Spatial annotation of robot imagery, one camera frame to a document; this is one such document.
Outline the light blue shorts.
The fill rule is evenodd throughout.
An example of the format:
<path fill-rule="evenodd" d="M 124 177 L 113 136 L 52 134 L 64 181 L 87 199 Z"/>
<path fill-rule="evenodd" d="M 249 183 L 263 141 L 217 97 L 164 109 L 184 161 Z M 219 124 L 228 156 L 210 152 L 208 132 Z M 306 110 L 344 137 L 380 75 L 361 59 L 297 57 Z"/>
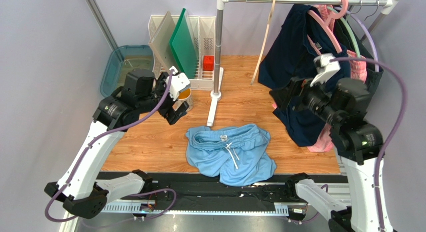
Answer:
<path fill-rule="evenodd" d="M 187 162 L 207 177 L 219 177 L 230 187 L 245 187 L 270 179 L 277 165 L 267 154 L 271 135 L 255 124 L 211 130 L 200 126 L 186 134 Z"/>

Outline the beige plastic hanger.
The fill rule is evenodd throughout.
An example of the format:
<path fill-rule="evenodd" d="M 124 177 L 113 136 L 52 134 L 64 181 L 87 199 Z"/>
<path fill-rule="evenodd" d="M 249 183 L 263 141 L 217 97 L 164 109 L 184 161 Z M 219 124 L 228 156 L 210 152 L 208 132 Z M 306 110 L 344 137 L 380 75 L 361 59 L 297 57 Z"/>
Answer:
<path fill-rule="evenodd" d="M 254 85 L 254 82 L 255 82 L 256 77 L 258 75 L 260 65 L 261 65 L 261 62 L 262 62 L 262 59 L 263 59 L 266 43 L 267 43 L 268 36 L 269 36 L 270 25 L 271 25 L 271 21 L 272 21 L 273 15 L 274 15 L 274 11 L 275 11 L 276 1 L 277 0 L 272 0 L 272 5 L 271 5 L 269 15 L 268 15 L 268 20 L 267 20 L 267 24 L 266 24 L 266 29 L 265 29 L 262 47 L 261 47 L 260 54 L 259 54 L 259 57 L 258 57 L 258 60 L 257 60 L 257 64 L 256 64 L 256 67 L 255 67 L 255 70 L 254 70 L 254 73 L 253 73 L 253 76 L 252 76 L 252 79 L 251 79 L 251 82 L 250 82 L 251 86 Z"/>

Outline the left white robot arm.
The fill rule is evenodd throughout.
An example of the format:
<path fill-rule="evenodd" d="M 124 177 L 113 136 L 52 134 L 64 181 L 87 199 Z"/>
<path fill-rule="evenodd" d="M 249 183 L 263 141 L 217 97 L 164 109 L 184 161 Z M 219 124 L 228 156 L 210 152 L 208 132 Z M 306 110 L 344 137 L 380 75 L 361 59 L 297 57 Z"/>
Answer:
<path fill-rule="evenodd" d="M 116 200 L 146 196 L 146 185 L 152 179 L 143 171 L 110 180 L 100 180 L 99 173 L 110 153 L 125 133 L 155 113 L 169 125 L 187 114 L 184 102 L 174 109 L 180 94 L 191 87 L 188 77 L 175 67 L 160 76 L 147 69 L 129 72 L 124 85 L 117 88 L 98 105 L 88 135 L 65 175 L 50 182 L 44 191 L 52 202 L 61 202 L 71 219 L 93 219 L 109 203 Z"/>

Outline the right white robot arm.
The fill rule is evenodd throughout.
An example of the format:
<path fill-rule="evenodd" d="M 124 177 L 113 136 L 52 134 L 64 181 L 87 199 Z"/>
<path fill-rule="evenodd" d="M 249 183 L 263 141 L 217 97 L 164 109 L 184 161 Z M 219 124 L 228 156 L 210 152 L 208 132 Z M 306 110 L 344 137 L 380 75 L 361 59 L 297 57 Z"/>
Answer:
<path fill-rule="evenodd" d="M 310 176 L 299 173 L 286 181 L 286 196 L 314 207 L 332 232 L 391 232 L 382 181 L 384 139 L 380 130 L 366 121 L 372 100 L 368 87 L 359 80 L 340 79 L 331 93 L 312 79 L 294 77 L 284 88 L 270 91 L 279 109 L 297 99 L 295 111 L 310 111 L 331 127 L 331 139 L 345 168 L 351 204 L 337 201 Z"/>

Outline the navy blue shorts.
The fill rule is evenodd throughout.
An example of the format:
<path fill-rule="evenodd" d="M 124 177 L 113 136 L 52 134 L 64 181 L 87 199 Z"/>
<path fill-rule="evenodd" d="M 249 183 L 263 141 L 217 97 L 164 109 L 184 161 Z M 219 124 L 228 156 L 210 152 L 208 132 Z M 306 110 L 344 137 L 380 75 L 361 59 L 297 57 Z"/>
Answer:
<path fill-rule="evenodd" d="M 318 8 L 295 4 L 268 54 L 260 64 L 258 82 L 272 90 L 284 88 L 293 77 L 314 78 L 318 73 L 314 59 L 318 52 L 347 57 L 347 48 L 341 45 L 337 52 L 326 32 L 309 14 L 320 14 Z M 299 147 L 311 147 L 325 127 L 325 122 L 309 110 L 294 111 L 299 102 L 294 97 L 286 110 L 275 109 L 273 114 L 284 124 L 288 135 Z"/>

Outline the pink patterned shorts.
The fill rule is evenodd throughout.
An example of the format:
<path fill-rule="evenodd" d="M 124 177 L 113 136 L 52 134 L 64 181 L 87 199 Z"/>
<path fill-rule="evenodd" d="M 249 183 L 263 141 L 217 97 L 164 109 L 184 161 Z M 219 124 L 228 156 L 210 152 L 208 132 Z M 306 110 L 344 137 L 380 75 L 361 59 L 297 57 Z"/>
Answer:
<path fill-rule="evenodd" d="M 318 8 L 320 14 L 318 14 L 324 21 L 326 21 L 333 12 L 330 10 L 330 6 L 328 5 L 315 5 L 313 7 Z M 358 45 L 363 58 L 372 58 L 372 55 L 367 51 L 365 46 L 360 43 L 359 38 L 357 37 Z M 331 129 L 330 126 L 325 124 L 324 129 L 322 130 L 320 136 L 315 145 L 308 146 L 308 150 L 310 152 L 322 153 L 327 152 L 333 148 L 333 142 L 331 138 Z"/>

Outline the black shorts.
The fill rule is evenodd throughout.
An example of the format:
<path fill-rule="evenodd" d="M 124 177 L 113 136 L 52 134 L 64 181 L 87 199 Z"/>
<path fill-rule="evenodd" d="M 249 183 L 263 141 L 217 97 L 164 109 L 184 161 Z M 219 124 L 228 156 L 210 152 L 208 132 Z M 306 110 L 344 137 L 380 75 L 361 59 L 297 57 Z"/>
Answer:
<path fill-rule="evenodd" d="M 341 45 L 347 49 L 347 54 L 350 58 L 356 58 L 355 45 L 351 39 L 350 33 L 341 20 L 334 23 L 333 33 Z M 354 80 L 364 82 L 368 87 L 368 91 L 374 95 L 380 85 L 384 70 L 379 67 L 376 71 L 374 64 L 365 61 L 350 61 L 350 77 Z"/>

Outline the green plastic hanger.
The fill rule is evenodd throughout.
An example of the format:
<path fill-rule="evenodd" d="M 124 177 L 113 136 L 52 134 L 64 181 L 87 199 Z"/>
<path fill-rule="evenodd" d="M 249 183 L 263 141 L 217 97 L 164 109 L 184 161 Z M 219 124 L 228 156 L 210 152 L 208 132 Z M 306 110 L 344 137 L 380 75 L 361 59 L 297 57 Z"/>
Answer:
<path fill-rule="evenodd" d="M 362 57 L 357 37 L 345 17 L 339 20 L 332 19 L 329 27 L 337 40 L 348 49 L 348 52 L 351 51 L 357 58 Z"/>

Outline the lavender plastic hanger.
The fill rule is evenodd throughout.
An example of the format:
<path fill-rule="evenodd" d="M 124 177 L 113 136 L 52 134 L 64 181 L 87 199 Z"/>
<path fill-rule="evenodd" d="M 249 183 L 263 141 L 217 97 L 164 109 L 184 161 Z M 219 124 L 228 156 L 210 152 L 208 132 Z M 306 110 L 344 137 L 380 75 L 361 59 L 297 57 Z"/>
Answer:
<path fill-rule="evenodd" d="M 370 47 L 372 49 L 373 60 L 375 62 L 378 62 L 379 56 L 378 56 L 376 44 L 375 44 L 370 32 L 368 31 L 367 27 L 364 25 L 364 23 L 354 13 L 351 13 L 350 11 L 346 11 L 346 14 L 349 17 L 351 17 L 352 19 L 354 19 L 358 23 L 358 25 L 362 28 L 362 30 L 364 31 L 366 39 L 369 41 Z"/>

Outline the pink plastic hanger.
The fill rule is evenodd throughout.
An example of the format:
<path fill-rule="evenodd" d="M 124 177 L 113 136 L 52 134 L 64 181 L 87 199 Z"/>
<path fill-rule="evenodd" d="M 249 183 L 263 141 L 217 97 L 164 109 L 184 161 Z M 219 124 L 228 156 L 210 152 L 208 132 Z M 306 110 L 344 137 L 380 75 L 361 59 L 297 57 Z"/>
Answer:
<path fill-rule="evenodd" d="M 332 42 L 337 53 L 341 53 L 343 50 L 338 42 L 337 38 L 330 30 L 330 23 L 332 20 L 339 20 L 344 17 L 349 7 L 349 0 L 340 0 L 341 11 L 339 13 L 332 13 L 329 15 L 326 21 L 324 21 L 317 13 L 312 10 L 308 11 L 308 14 L 321 26 L 330 41 Z"/>

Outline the white floral mug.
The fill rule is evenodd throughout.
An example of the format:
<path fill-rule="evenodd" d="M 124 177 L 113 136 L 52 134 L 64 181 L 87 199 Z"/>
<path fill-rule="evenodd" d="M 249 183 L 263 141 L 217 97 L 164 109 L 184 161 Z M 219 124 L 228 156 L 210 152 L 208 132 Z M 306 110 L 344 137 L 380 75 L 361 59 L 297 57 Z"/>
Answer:
<path fill-rule="evenodd" d="M 178 100 L 174 105 L 175 110 L 177 111 L 179 107 L 183 105 L 184 102 L 187 102 L 187 104 L 189 105 L 189 108 L 186 111 L 190 112 L 194 108 L 192 90 L 190 88 L 180 93 Z"/>

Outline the red cube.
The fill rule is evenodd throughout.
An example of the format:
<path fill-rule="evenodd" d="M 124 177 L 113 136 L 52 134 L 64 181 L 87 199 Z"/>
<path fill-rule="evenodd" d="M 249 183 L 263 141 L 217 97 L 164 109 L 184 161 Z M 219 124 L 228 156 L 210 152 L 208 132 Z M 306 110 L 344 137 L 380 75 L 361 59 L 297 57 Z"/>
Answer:
<path fill-rule="evenodd" d="M 202 61 L 204 72 L 213 72 L 215 69 L 215 57 L 213 55 L 204 55 Z"/>

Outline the teal plastic basket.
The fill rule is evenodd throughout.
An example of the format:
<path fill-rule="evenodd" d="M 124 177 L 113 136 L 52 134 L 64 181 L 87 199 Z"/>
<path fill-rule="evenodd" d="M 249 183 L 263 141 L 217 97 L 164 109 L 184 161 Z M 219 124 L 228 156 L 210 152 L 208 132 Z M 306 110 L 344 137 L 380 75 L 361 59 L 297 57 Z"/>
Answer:
<path fill-rule="evenodd" d="M 100 93 L 109 97 L 118 87 L 125 83 L 128 73 L 136 69 L 152 71 L 154 68 L 154 53 L 148 45 L 125 45 L 114 50 L 108 60 Z"/>

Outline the grey cutting board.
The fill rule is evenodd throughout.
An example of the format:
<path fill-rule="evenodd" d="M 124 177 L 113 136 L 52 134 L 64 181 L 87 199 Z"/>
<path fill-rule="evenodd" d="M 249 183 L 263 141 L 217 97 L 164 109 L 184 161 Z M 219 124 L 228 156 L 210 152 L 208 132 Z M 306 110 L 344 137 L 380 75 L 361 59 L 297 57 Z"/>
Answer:
<path fill-rule="evenodd" d="M 153 72 L 156 77 L 161 72 L 168 72 L 172 67 L 180 70 L 170 46 L 175 28 L 176 22 L 170 11 L 167 11 L 165 15 L 152 15 L 150 18 L 148 25 L 150 41 L 148 45 L 154 55 Z"/>

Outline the green cutting board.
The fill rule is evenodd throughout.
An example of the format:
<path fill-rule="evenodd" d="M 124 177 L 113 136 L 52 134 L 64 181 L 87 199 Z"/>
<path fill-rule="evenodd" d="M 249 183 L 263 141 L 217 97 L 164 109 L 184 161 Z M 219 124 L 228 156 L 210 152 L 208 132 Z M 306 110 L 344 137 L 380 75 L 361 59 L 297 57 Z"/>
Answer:
<path fill-rule="evenodd" d="M 190 26 L 187 9 L 183 8 L 169 40 L 169 46 L 179 71 L 193 80 L 197 73 L 199 53 L 194 46 Z"/>

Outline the white dish rack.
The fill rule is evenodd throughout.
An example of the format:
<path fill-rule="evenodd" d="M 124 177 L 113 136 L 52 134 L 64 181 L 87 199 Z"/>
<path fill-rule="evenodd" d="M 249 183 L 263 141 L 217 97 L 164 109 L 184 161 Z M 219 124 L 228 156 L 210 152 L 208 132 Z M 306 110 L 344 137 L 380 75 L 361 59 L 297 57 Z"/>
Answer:
<path fill-rule="evenodd" d="M 151 15 L 148 30 L 150 39 L 152 39 L 160 27 L 165 15 Z M 212 91 L 214 89 L 214 70 L 204 71 L 204 57 L 216 55 L 216 16 L 196 16 L 188 15 L 188 22 L 191 24 L 192 41 L 195 50 L 198 52 L 198 65 L 194 79 L 190 79 L 191 89 L 193 91 Z M 151 49 L 154 54 L 153 72 L 158 78 L 165 72 L 160 58 Z"/>

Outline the silver clothes rack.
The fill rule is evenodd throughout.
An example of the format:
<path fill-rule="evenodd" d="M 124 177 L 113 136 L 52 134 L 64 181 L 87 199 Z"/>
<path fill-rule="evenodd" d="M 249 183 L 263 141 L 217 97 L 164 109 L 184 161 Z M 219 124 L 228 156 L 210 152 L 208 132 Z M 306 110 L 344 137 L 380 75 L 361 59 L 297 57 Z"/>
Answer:
<path fill-rule="evenodd" d="M 289 5 L 333 5 L 340 6 L 341 12 L 334 16 L 335 19 L 342 17 L 349 7 L 359 6 L 368 7 L 373 6 L 376 8 L 382 7 L 377 19 L 368 29 L 369 33 L 372 33 L 378 24 L 388 16 L 402 0 L 216 0 L 217 16 L 215 20 L 215 55 L 214 55 L 214 76 L 213 76 L 213 90 L 210 94 L 211 105 L 207 118 L 206 125 L 213 127 L 215 124 L 217 108 L 219 101 L 222 99 L 221 85 L 224 74 L 224 69 L 221 68 L 221 55 L 222 55 L 222 34 L 223 34 L 223 20 L 225 5 L 228 3 L 256 3 L 256 4 L 272 4 L 269 13 L 269 18 L 266 26 L 265 34 L 268 35 L 271 19 L 275 11 L 276 4 L 289 4 Z"/>

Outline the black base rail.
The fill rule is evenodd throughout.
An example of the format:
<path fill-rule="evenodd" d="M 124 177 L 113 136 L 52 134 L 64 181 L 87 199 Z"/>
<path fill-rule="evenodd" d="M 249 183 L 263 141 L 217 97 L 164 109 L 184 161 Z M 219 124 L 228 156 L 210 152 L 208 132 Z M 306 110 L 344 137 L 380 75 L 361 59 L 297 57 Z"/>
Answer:
<path fill-rule="evenodd" d="M 153 195 L 125 197 L 108 204 L 106 212 L 143 214 L 160 213 L 167 207 L 172 213 L 188 214 L 305 214 L 307 202 L 297 199 L 287 188 L 289 175 L 232 187 L 218 177 L 191 173 L 150 173 L 153 179 L 147 191 Z"/>

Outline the grey metal wall pole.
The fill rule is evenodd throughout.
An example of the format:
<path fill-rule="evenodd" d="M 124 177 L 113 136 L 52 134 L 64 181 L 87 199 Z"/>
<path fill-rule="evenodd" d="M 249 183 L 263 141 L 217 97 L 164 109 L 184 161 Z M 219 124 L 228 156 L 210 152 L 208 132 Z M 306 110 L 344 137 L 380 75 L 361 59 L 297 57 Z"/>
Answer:
<path fill-rule="evenodd" d="M 106 41 L 108 42 L 109 46 L 111 47 L 111 49 L 114 51 L 116 50 L 119 46 L 113 36 L 113 33 L 111 31 L 111 29 L 108 26 L 108 23 L 101 11 L 100 6 L 98 5 L 96 0 L 85 0 L 88 7 L 90 8 L 94 18 L 96 19 L 102 33 L 104 34 L 104 37 L 106 39 Z"/>

